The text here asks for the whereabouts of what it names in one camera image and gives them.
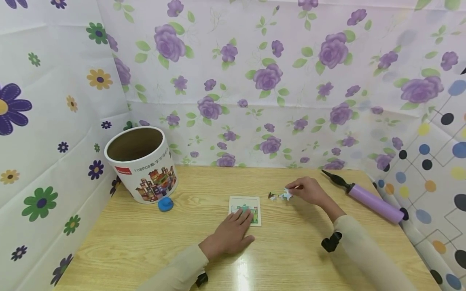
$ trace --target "yellow flower print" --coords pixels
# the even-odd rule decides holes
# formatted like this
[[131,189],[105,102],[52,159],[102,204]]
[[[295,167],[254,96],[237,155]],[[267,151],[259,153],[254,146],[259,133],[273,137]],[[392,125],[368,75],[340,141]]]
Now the yellow flower print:
[[76,112],[78,111],[78,103],[76,103],[75,99],[73,97],[71,97],[70,95],[68,95],[68,97],[66,97],[66,101],[67,102],[67,105],[69,107],[69,109],[73,112]]
[[0,182],[4,185],[13,184],[19,179],[19,173],[16,170],[6,170],[5,173],[0,174]]
[[110,79],[110,74],[106,74],[102,69],[90,70],[90,75],[88,75],[89,85],[92,87],[97,87],[97,90],[102,90],[102,88],[109,89],[113,81]]

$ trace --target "red logo label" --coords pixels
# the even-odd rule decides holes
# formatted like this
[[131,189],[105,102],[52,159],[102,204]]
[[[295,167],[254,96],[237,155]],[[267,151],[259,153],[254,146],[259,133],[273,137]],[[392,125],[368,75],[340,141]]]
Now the red logo label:
[[120,174],[132,175],[130,168],[120,168],[120,167],[115,166],[115,169]]

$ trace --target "beige sleeve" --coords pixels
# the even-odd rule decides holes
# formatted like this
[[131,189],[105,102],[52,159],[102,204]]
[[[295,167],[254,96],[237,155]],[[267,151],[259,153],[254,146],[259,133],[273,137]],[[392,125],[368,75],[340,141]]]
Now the beige sleeve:
[[192,245],[144,282],[137,291],[189,291],[208,262],[199,246]]
[[357,220],[344,215],[337,218],[334,226],[343,235],[339,246],[344,248],[378,291],[416,290]]

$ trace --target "wooden table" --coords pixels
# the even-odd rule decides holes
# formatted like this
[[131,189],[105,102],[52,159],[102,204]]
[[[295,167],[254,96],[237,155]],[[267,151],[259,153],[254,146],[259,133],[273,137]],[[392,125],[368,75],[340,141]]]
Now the wooden table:
[[[229,196],[259,196],[262,227],[244,253],[210,263],[205,291],[373,290],[342,248],[327,253],[321,241],[333,232],[325,213],[299,198],[272,202],[269,192],[301,176],[316,178],[356,218],[419,290],[439,290],[398,225],[390,224],[333,186],[318,170],[177,166],[175,206],[133,200],[121,187],[89,233],[57,291],[129,291],[163,268],[185,247],[202,241],[227,216]],[[378,195],[359,170],[333,171]]]

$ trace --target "white cardboard canister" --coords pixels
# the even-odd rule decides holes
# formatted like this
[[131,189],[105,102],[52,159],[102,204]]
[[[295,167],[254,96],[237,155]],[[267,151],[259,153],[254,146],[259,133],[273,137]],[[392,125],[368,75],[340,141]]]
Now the white cardboard canister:
[[139,203],[157,203],[178,185],[167,139],[156,127],[141,126],[119,133],[107,143],[104,154]]

